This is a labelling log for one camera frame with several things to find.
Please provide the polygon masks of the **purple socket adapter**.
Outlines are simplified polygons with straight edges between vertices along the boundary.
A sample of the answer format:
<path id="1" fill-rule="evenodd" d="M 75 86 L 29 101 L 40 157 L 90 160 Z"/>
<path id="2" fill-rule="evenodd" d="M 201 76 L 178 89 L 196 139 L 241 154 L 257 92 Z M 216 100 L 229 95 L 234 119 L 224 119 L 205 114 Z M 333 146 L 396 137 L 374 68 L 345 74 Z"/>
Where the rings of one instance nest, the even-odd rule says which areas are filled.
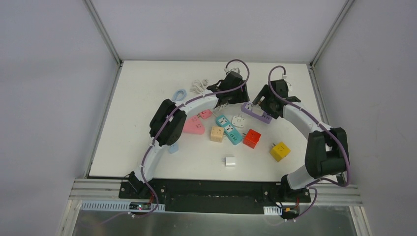
<path id="1" fill-rule="evenodd" d="M 241 111 L 253 118 L 262 121 L 263 123 L 271 123 L 272 117 L 263 111 L 259 105 L 254 105 L 251 102 L 246 102 L 241 105 Z"/>

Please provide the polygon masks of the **white plug adapter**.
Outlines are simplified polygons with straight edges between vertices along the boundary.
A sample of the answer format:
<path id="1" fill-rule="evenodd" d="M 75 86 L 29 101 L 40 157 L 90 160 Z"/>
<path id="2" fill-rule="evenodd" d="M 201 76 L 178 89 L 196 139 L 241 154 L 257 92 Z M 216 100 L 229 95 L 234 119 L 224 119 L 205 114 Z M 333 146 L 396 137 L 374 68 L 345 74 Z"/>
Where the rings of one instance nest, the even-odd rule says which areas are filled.
<path id="1" fill-rule="evenodd" d="M 239 114 L 237 116 L 233 116 L 231 120 L 231 124 L 236 128 L 244 128 L 245 126 L 245 118 Z"/>

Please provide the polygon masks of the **pink square plug adapter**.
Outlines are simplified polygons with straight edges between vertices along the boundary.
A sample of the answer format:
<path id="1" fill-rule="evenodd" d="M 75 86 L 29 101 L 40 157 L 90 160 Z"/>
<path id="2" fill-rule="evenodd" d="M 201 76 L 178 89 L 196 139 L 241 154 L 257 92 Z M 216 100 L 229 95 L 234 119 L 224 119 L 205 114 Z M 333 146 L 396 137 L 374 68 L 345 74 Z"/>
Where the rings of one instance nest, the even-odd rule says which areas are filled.
<path id="1" fill-rule="evenodd" d="M 204 111 L 197 114 L 197 117 L 201 118 L 201 119 L 208 119 L 211 116 L 212 116 L 212 111 L 210 109 L 204 110 Z"/>

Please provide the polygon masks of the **red cube plug adapter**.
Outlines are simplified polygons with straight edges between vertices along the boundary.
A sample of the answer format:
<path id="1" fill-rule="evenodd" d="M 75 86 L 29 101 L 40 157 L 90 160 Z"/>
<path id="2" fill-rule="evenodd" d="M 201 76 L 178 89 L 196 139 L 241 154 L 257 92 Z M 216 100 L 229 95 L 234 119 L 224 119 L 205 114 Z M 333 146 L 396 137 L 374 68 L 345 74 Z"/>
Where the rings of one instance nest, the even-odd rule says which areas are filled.
<path id="1" fill-rule="evenodd" d="M 260 137 L 261 137 L 261 133 L 253 129 L 249 129 L 248 132 L 245 133 L 242 142 L 244 145 L 254 149 L 257 143 L 259 142 Z"/>

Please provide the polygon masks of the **teal power strip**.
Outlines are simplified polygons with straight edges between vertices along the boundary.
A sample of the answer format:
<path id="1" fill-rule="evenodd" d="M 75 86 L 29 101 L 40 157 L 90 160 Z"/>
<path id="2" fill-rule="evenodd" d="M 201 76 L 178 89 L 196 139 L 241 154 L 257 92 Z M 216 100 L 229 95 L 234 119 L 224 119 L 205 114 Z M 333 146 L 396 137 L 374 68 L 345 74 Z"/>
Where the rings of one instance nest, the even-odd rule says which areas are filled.
<path id="1" fill-rule="evenodd" d="M 224 116 L 215 118 L 215 123 L 224 128 L 224 133 L 233 145 L 238 145 L 243 141 L 243 136 L 236 130 L 235 126 Z"/>

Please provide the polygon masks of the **beige wooden cube adapter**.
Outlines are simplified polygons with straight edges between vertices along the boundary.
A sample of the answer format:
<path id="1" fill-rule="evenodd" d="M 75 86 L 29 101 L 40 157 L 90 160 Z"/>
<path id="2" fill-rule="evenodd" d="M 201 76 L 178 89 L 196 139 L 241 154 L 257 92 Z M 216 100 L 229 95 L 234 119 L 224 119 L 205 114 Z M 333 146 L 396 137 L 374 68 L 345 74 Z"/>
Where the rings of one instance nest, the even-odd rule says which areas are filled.
<path id="1" fill-rule="evenodd" d="M 220 126 L 213 126 L 210 131 L 210 140 L 212 142 L 223 142 L 224 128 Z"/>

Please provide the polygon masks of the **yellow cube plug adapter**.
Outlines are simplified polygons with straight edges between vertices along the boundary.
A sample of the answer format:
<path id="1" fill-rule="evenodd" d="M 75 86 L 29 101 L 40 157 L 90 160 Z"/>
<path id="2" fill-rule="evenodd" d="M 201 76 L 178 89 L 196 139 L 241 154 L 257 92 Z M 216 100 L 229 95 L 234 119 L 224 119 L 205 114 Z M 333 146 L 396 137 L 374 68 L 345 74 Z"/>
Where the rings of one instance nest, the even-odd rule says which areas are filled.
<path id="1" fill-rule="evenodd" d="M 283 142 L 278 144 L 273 143 L 269 151 L 270 155 L 277 162 L 280 162 L 282 159 L 288 156 L 290 152 L 291 150 Z"/>

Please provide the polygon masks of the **pink triangular plug adapter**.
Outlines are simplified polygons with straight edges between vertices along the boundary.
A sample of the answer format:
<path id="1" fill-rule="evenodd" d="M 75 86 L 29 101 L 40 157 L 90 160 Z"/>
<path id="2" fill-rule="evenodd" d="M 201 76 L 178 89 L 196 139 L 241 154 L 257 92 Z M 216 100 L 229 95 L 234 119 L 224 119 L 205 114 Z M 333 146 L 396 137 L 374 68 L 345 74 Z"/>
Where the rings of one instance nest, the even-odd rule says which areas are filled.
<path id="1" fill-rule="evenodd" d="M 205 127 L 198 116 L 192 116 L 186 120 L 182 131 L 183 133 L 202 135 L 205 132 Z"/>

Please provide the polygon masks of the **white USB charger block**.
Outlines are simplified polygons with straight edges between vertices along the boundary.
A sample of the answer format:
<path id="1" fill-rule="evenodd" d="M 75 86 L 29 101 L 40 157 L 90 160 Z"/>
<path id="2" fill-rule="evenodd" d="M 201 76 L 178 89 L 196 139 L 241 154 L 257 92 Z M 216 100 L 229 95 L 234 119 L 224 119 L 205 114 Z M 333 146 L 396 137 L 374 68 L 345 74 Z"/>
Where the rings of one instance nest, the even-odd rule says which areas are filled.
<path id="1" fill-rule="evenodd" d="M 234 156 L 228 156 L 223 159 L 226 168 L 234 168 L 237 164 L 237 159 Z"/>

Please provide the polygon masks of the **light blue power strip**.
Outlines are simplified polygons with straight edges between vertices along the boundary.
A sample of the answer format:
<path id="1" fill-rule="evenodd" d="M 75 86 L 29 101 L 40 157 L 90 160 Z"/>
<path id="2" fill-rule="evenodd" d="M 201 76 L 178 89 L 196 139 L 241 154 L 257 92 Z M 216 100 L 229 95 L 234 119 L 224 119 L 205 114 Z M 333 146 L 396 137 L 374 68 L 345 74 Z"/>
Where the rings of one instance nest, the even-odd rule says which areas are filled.
<path id="1" fill-rule="evenodd" d="M 168 153 L 169 154 L 174 154 L 174 153 L 178 152 L 178 150 L 179 150 L 179 145 L 177 143 L 174 143 L 174 144 L 169 146 Z"/>

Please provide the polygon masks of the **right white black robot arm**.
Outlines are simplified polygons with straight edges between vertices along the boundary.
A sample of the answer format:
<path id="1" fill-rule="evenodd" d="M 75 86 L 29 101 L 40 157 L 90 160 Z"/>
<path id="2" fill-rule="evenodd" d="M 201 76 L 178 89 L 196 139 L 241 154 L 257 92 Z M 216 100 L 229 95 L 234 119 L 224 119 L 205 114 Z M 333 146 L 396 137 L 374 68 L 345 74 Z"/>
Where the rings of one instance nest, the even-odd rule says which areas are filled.
<path id="1" fill-rule="evenodd" d="M 304 164 L 281 180 L 279 195 L 290 202 L 298 196 L 299 190 L 326 180 L 327 176 L 348 173 L 350 162 L 346 131 L 319 122 L 288 92 L 285 80 L 269 81 L 254 103 L 260 103 L 261 109 L 272 118 L 290 122 L 307 140 Z"/>

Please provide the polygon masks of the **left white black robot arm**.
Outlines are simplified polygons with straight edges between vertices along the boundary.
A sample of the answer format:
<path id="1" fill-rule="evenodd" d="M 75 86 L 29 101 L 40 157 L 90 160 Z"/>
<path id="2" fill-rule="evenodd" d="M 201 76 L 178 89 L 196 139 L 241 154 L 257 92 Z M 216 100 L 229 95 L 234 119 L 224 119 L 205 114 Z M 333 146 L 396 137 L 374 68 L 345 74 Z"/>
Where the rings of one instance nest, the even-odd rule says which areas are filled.
<path id="1" fill-rule="evenodd" d="M 188 101 L 164 100 L 149 124 L 150 143 L 144 157 L 131 172 L 128 182 L 131 192 L 138 199 L 149 195 L 149 182 L 163 152 L 176 143 L 182 135 L 186 120 L 204 110 L 217 108 L 223 104 L 243 103 L 249 100 L 246 80 L 235 72 L 226 73 L 223 80 L 208 86 L 203 92 Z"/>

